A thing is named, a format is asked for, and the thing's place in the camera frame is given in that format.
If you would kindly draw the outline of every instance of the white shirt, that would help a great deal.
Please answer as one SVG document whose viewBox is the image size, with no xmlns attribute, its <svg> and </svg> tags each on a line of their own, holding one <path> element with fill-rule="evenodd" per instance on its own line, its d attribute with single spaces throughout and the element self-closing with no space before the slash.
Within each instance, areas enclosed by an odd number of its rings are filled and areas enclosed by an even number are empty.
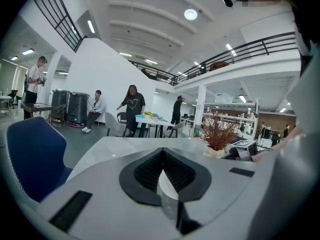
<svg viewBox="0 0 320 240">
<path fill-rule="evenodd" d="M 38 79 L 41 76 L 40 69 L 34 65 L 29 72 L 28 76 L 28 91 L 38 93 L 38 82 L 29 82 L 29 79 Z"/>
</svg>

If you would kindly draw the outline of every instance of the potted plant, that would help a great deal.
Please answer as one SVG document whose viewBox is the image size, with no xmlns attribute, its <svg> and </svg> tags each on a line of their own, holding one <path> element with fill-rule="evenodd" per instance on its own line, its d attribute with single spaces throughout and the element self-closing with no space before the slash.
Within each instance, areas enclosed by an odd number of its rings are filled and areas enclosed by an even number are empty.
<svg viewBox="0 0 320 240">
<path fill-rule="evenodd" d="M 225 155 L 227 145 L 237 136 L 238 124 L 236 121 L 220 121 L 217 115 L 207 118 L 203 126 L 203 139 L 208 143 L 205 156 L 221 158 Z"/>
</svg>

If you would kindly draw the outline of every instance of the man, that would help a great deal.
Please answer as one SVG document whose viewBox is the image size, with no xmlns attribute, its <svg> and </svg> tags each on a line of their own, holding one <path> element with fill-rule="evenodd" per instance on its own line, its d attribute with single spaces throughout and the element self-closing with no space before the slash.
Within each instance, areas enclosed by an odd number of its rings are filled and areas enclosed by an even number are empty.
<svg viewBox="0 0 320 240">
<path fill-rule="evenodd" d="M 181 95 L 178 96 L 176 102 L 173 105 L 173 113 L 172 113 L 172 120 L 171 120 L 171 124 L 179 124 L 180 123 L 180 108 L 181 108 L 181 104 L 182 102 L 185 101 L 185 98 L 183 98 Z"/>
<path fill-rule="evenodd" d="M 35 64 L 31 69 L 29 74 L 26 76 L 26 91 L 24 103 L 36 103 L 38 96 L 38 86 L 44 85 L 46 78 L 41 75 L 44 71 L 47 59 L 41 56 L 38 59 L 37 64 Z M 30 112 L 24 111 L 24 119 L 29 119 L 31 117 Z"/>
<path fill-rule="evenodd" d="M 106 106 L 101 99 L 101 91 L 96 90 L 94 93 L 94 98 L 89 100 L 89 114 L 86 118 L 85 127 L 82 131 L 86 134 L 91 132 L 92 125 L 95 121 L 103 114 L 106 110 Z"/>
</svg>

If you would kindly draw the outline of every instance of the white chair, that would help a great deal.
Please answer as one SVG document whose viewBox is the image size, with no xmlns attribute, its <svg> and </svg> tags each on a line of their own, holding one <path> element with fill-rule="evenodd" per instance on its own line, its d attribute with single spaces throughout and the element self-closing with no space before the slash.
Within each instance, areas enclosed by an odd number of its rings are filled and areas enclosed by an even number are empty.
<svg viewBox="0 0 320 240">
<path fill-rule="evenodd" d="M 184 126 L 185 126 L 185 122 L 182 121 L 179 124 L 176 124 L 174 127 L 172 127 L 172 130 L 163 131 L 164 138 L 165 137 L 172 138 L 172 135 L 174 132 L 175 132 L 175 136 L 173 137 L 178 138 L 178 134 L 180 134 L 182 137 L 186 137 L 186 135 L 182 133 Z"/>
<path fill-rule="evenodd" d="M 151 116 L 152 116 L 153 118 L 159 118 L 159 115 L 158 115 L 158 114 L 152 114 Z M 149 137 L 149 138 L 150 138 L 150 128 L 151 128 L 151 127 L 156 128 L 157 125 L 156 125 L 156 124 L 149 124 L 149 126 L 148 126 L 148 131 L 149 131 L 148 137 Z"/>
<path fill-rule="evenodd" d="M 108 112 L 105 112 L 104 114 L 105 127 L 108 129 L 106 135 L 109 136 L 109 133 L 112 132 L 117 137 L 124 137 L 127 131 L 127 126 L 123 123 L 119 123 L 112 114 Z"/>
</svg>

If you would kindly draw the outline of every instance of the black railing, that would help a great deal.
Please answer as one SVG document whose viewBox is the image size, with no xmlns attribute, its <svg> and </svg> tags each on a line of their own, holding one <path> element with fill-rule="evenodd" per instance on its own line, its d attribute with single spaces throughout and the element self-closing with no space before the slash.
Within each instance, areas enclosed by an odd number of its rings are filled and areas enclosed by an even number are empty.
<svg viewBox="0 0 320 240">
<path fill-rule="evenodd" d="M 75 52 L 82 40 L 62 0 L 34 0 L 44 17 Z"/>
<path fill-rule="evenodd" d="M 256 56 L 270 55 L 272 53 L 284 52 L 298 49 L 294 32 L 277 34 L 256 41 L 248 42 L 238 47 L 222 52 L 204 62 L 183 72 L 177 77 L 176 84 L 203 75 L 207 72 L 222 67 L 250 60 Z"/>
<path fill-rule="evenodd" d="M 149 66 L 146 64 L 141 64 L 138 62 L 134 62 L 129 60 L 134 66 L 136 66 L 139 70 L 141 70 L 142 73 L 144 73 L 148 78 L 160 82 L 164 82 L 169 85 L 176 85 L 177 84 L 177 76 L 174 74 L 171 74 L 169 72 L 166 72 L 161 69 L 157 69 L 153 66 Z"/>
</svg>

